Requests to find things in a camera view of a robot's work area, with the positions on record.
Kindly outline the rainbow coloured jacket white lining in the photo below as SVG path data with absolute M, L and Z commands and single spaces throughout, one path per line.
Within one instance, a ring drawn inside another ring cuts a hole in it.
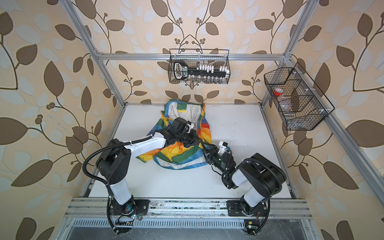
M 205 104 L 170 100 L 165 104 L 161 114 L 161 118 L 149 132 L 150 135 L 158 130 L 165 130 L 176 118 L 183 118 L 195 125 L 194 130 L 203 142 L 213 143 L 210 125 L 206 119 Z M 188 170 L 208 165 L 206 157 L 203 155 L 201 144 L 185 148 L 183 144 L 175 143 L 139 155 L 137 159 L 144 163 L 153 160 L 169 170 Z

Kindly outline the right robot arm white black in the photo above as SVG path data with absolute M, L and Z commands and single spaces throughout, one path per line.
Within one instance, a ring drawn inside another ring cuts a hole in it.
M 239 201 L 230 204 L 229 209 L 250 217 L 267 214 L 268 201 L 282 191 L 287 180 L 285 172 L 259 153 L 236 164 L 233 152 L 225 142 L 218 147 L 202 143 L 202 147 L 206 162 L 221 176 L 227 189 L 236 189 L 245 183 L 252 186 Z

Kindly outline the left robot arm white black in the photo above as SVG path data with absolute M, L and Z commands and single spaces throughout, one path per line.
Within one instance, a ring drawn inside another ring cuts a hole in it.
M 132 216 L 138 209 L 125 180 L 131 158 L 174 143 L 192 147 L 201 142 L 191 122 L 176 118 L 166 129 L 156 130 L 153 134 L 141 139 L 126 142 L 112 140 L 108 146 L 97 150 L 85 159 L 82 171 L 87 177 L 104 184 L 109 197 L 117 203 L 122 215 Z

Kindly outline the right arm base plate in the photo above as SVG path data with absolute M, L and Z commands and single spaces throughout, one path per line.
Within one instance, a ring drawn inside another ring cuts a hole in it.
M 265 217 L 269 213 L 268 202 L 250 207 L 245 201 L 229 200 L 226 202 L 230 217 Z

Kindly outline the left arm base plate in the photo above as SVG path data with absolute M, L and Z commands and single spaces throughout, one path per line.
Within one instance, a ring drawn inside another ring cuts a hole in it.
M 133 215 L 145 215 L 149 210 L 150 200 L 135 200 L 131 198 L 125 204 L 119 205 L 115 199 L 111 199 L 108 210 L 112 211 L 114 216 L 133 216 Z

